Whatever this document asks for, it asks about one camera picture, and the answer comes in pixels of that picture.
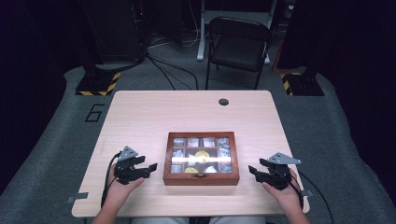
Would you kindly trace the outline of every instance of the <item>black chair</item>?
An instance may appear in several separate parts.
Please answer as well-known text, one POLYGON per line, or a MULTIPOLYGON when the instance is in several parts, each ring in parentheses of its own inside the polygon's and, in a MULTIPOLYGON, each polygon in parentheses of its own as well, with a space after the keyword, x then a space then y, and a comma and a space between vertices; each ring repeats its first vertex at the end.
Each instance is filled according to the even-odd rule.
POLYGON ((259 86, 262 67, 267 56, 270 30, 255 21, 243 21, 216 17, 208 26, 209 55, 207 59, 206 85, 209 82, 210 64, 257 73, 254 90, 259 86))

